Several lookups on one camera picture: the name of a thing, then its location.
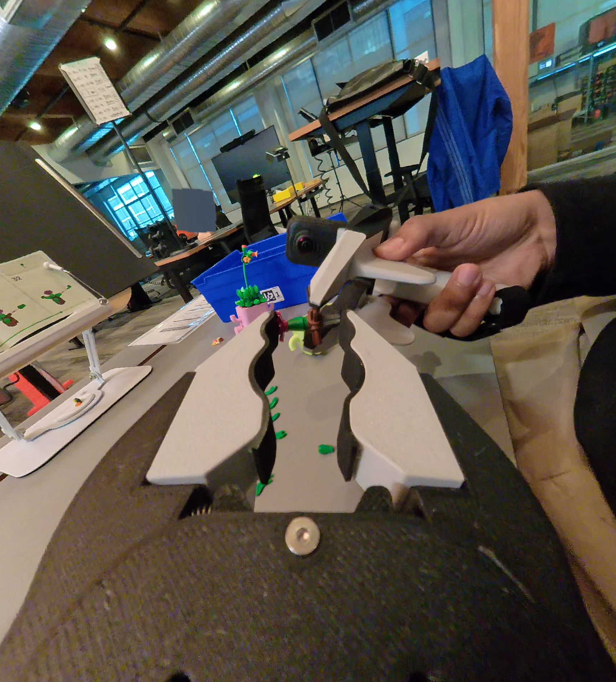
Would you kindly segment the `wooden top standing desk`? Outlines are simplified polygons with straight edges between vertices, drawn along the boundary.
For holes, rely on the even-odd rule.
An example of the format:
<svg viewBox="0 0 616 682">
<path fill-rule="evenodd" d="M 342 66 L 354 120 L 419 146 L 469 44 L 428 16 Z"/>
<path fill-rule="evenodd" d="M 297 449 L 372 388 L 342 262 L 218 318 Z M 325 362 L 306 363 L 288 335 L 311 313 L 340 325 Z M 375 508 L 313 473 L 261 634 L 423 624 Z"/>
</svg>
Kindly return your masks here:
<svg viewBox="0 0 616 682">
<path fill-rule="evenodd" d="M 435 58 L 422 62 L 430 70 L 425 84 L 404 76 L 335 112 L 328 113 L 323 108 L 318 118 L 289 134 L 290 141 L 324 137 L 329 149 L 334 150 L 346 165 L 361 192 L 376 204 L 397 207 L 401 221 L 408 218 L 410 207 L 414 208 L 415 213 L 433 207 L 426 173 L 421 171 L 421 166 L 429 152 L 438 105 L 440 61 Z M 416 164 L 402 166 L 393 120 L 402 117 L 427 95 L 431 96 L 431 101 L 421 158 Z M 391 177 L 394 183 L 394 192 L 391 194 L 385 191 L 373 144 L 372 129 L 379 125 L 384 130 L 389 156 L 390 172 L 386 177 Z"/>
</svg>

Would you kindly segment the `hanging white paper sign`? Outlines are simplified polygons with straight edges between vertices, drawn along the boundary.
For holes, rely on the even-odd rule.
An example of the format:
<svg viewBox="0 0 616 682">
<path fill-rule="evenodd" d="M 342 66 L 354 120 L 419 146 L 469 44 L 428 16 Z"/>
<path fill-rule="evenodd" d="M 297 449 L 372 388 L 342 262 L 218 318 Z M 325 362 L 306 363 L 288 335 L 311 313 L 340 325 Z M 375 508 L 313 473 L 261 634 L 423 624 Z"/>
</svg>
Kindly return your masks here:
<svg viewBox="0 0 616 682">
<path fill-rule="evenodd" d="M 130 115 L 99 57 L 59 64 L 58 68 L 94 125 L 111 124 Z"/>
</svg>

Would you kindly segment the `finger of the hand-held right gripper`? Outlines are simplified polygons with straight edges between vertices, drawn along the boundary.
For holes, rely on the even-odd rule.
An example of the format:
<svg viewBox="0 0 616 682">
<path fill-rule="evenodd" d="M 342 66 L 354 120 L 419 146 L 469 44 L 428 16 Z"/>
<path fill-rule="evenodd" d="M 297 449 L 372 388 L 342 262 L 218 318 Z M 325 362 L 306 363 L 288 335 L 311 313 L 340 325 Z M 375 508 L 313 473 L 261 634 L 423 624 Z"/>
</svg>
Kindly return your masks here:
<svg viewBox="0 0 616 682">
<path fill-rule="evenodd" d="M 339 293 L 349 279 L 355 253 L 365 239 L 366 236 L 360 232 L 341 230 L 341 236 L 309 283 L 308 303 L 311 307 L 320 308 Z"/>
<path fill-rule="evenodd" d="M 353 278 L 343 285 L 333 301 L 323 305 L 318 318 L 318 354 L 338 342 L 338 328 L 349 310 L 356 310 L 371 293 L 369 278 Z"/>
</svg>

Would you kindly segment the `person's right hand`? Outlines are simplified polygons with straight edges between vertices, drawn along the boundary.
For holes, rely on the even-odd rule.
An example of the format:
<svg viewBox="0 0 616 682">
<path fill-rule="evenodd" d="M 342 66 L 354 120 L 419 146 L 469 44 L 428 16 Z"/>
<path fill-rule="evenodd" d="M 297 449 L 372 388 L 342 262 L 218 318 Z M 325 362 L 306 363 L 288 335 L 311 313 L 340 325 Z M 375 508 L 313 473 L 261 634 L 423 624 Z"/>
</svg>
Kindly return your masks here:
<svg viewBox="0 0 616 682">
<path fill-rule="evenodd" d="M 413 216 L 375 250 L 382 259 L 450 272 L 429 305 L 391 297 L 390 314 L 406 327 L 422 316 L 429 332 L 455 337 L 479 328 L 497 285 L 531 287 L 555 251 L 556 221 L 540 190 Z"/>
</svg>

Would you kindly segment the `dark grey desktop monitor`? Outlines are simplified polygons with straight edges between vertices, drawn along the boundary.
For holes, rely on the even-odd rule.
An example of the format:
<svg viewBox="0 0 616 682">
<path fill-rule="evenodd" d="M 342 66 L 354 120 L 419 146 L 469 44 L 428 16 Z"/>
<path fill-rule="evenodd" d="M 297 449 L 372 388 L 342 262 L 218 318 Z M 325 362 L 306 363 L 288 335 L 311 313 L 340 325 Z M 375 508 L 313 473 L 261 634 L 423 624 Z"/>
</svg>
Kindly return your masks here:
<svg viewBox="0 0 616 682">
<path fill-rule="evenodd" d="M 105 296 L 157 273 L 155 264 L 32 148 L 0 141 L 0 263 L 34 251 Z"/>
</svg>

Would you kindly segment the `blue jacket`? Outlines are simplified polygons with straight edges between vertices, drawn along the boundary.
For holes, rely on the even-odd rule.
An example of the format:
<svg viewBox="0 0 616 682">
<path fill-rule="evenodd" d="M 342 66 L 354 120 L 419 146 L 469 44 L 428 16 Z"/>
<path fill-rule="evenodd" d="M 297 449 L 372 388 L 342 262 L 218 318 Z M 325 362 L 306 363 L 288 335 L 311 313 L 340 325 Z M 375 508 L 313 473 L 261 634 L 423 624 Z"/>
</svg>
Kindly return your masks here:
<svg viewBox="0 0 616 682">
<path fill-rule="evenodd" d="M 486 55 L 442 68 L 437 93 L 426 173 L 433 208 L 440 212 L 498 193 L 513 114 Z"/>
</svg>

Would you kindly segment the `blue plastic bin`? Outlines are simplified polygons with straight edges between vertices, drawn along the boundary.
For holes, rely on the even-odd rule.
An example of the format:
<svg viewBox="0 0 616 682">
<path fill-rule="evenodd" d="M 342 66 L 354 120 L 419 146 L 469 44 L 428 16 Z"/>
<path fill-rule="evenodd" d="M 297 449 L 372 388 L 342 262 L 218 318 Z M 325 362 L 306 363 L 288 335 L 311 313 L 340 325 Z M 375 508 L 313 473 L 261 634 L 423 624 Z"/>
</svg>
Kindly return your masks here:
<svg viewBox="0 0 616 682">
<path fill-rule="evenodd" d="M 237 291 L 245 284 L 257 286 L 275 310 L 307 302 L 307 287 L 317 267 L 290 262 L 286 256 L 288 232 L 250 246 L 257 254 L 244 263 L 242 252 L 233 251 L 192 282 L 218 318 L 233 323 L 238 334 L 247 323 L 238 318 Z"/>
</svg>

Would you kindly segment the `long wooden office desk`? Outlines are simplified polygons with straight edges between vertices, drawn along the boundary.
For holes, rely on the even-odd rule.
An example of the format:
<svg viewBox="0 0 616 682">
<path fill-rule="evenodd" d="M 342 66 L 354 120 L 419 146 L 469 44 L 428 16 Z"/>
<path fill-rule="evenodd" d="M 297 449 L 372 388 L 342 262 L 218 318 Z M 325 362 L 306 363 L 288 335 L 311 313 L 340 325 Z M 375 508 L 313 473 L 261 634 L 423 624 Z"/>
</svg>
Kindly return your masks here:
<svg viewBox="0 0 616 682">
<path fill-rule="evenodd" d="M 189 284 L 181 276 L 181 273 L 193 268 L 196 262 L 198 262 L 198 256 L 216 245 L 220 245 L 225 254 L 230 253 L 231 250 L 227 240 L 237 233 L 242 232 L 243 228 L 242 222 L 225 227 L 216 231 L 213 235 L 205 238 L 203 241 L 197 241 L 197 244 L 194 246 L 185 248 L 181 252 L 164 259 L 155 260 L 154 264 L 159 272 L 167 277 L 174 285 L 176 292 L 183 301 L 185 303 L 190 303 L 193 301 L 193 296 L 190 293 Z"/>
</svg>

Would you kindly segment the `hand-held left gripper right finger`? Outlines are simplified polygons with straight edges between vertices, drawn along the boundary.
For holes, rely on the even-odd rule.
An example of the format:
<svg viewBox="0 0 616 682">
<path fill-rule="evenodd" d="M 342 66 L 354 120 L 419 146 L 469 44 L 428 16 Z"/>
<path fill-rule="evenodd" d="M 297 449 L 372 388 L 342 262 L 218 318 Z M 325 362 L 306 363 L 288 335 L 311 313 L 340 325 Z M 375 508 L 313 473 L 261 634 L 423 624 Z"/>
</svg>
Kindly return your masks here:
<svg viewBox="0 0 616 682">
<path fill-rule="evenodd" d="M 337 462 L 345 481 L 383 487 L 399 507 L 410 488 L 465 482 L 416 367 L 354 311 L 339 325 L 344 400 Z"/>
</svg>

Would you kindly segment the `large black monitor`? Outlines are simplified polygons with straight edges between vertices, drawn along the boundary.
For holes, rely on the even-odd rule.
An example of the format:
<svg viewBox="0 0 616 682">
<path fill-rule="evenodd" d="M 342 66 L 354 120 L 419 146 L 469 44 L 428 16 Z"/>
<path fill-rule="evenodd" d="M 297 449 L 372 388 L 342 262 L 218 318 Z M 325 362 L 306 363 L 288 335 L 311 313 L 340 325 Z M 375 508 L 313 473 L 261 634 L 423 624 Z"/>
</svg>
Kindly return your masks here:
<svg viewBox="0 0 616 682">
<path fill-rule="evenodd" d="M 275 127 L 271 125 L 260 132 L 251 131 L 231 141 L 211 159 L 230 203 L 239 203 L 236 181 L 261 175 L 266 164 L 265 151 L 277 146 L 281 144 Z"/>
</svg>

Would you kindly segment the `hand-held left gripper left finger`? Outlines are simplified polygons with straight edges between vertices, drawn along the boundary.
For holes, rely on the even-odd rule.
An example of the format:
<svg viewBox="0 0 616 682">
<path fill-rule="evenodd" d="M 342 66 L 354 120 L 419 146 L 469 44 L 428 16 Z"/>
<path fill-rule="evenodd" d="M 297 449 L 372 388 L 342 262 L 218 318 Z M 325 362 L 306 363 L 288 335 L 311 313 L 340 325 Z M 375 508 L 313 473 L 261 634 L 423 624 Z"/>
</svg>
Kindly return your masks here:
<svg viewBox="0 0 616 682">
<path fill-rule="evenodd" d="M 269 482 L 277 453 L 265 390 L 278 341 L 276 314 L 264 312 L 197 367 L 147 482 L 204 485 L 211 493 L 236 486 L 254 503 L 257 482 Z"/>
</svg>

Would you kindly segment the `wooden post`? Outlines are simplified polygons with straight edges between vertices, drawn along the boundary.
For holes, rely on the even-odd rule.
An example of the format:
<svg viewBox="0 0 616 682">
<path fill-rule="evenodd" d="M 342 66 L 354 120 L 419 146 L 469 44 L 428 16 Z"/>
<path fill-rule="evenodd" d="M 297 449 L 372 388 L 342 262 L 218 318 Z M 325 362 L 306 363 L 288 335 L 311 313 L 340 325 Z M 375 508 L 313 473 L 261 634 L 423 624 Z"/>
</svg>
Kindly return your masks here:
<svg viewBox="0 0 616 682">
<path fill-rule="evenodd" d="M 507 92 L 512 134 L 500 170 L 500 194 L 513 194 L 527 183 L 528 66 L 530 2 L 492 1 L 493 66 Z"/>
</svg>

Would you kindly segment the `pink toy pot with plant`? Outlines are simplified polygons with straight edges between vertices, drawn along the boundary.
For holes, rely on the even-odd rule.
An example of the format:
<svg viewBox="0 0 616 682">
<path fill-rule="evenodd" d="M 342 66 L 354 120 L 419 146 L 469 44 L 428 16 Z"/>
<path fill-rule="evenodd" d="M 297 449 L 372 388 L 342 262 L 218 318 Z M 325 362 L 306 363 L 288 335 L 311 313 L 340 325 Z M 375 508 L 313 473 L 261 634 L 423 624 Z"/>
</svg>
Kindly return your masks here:
<svg viewBox="0 0 616 682">
<path fill-rule="evenodd" d="M 274 311 L 275 304 L 270 302 L 258 286 L 251 285 L 247 277 L 247 266 L 258 256 L 248 245 L 243 244 L 241 248 L 241 263 L 244 277 L 244 286 L 236 290 L 235 310 L 236 314 L 230 316 L 231 322 L 236 326 L 235 334 L 242 332 L 264 312 Z"/>
</svg>

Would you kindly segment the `scatter of green toy leaves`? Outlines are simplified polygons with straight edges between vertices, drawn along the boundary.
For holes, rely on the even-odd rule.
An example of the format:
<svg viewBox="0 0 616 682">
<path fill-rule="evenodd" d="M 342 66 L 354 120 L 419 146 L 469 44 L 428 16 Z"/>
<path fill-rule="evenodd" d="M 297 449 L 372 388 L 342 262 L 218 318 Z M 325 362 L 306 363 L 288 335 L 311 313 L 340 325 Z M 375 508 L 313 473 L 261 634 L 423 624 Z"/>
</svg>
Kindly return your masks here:
<svg viewBox="0 0 616 682">
<path fill-rule="evenodd" d="M 265 390 L 264 394 L 267 397 L 270 397 L 270 402 L 269 402 L 269 408 L 270 408 L 270 425 L 273 426 L 277 419 L 280 417 L 280 413 L 276 411 L 276 407 L 279 401 L 279 398 L 275 396 L 274 394 L 277 391 L 277 386 L 276 385 L 271 385 L 268 389 Z M 275 438 L 276 440 L 282 440 L 287 437 L 287 432 L 284 430 L 279 430 L 279 431 L 274 431 L 275 433 Z M 318 453 L 322 456 L 327 456 L 330 454 L 334 454 L 336 452 L 336 448 L 333 445 L 330 444 L 320 444 L 318 446 Z M 259 497 L 264 489 L 268 487 L 274 480 L 274 473 L 271 472 L 269 479 L 267 482 L 262 482 L 261 480 L 258 480 L 256 485 L 255 485 L 255 497 Z"/>
</svg>

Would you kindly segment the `person's right forearm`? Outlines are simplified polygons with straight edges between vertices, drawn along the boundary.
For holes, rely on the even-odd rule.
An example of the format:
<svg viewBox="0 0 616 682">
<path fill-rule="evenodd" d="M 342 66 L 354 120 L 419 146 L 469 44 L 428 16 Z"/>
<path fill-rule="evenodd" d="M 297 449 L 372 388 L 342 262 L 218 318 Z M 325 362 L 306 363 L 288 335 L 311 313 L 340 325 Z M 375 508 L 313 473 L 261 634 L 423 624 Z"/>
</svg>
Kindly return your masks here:
<svg viewBox="0 0 616 682">
<path fill-rule="evenodd" d="M 553 263 L 530 287 L 534 305 L 578 296 L 616 295 L 616 172 L 562 182 L 533 183 L 556 224 Z"/>
</svg>

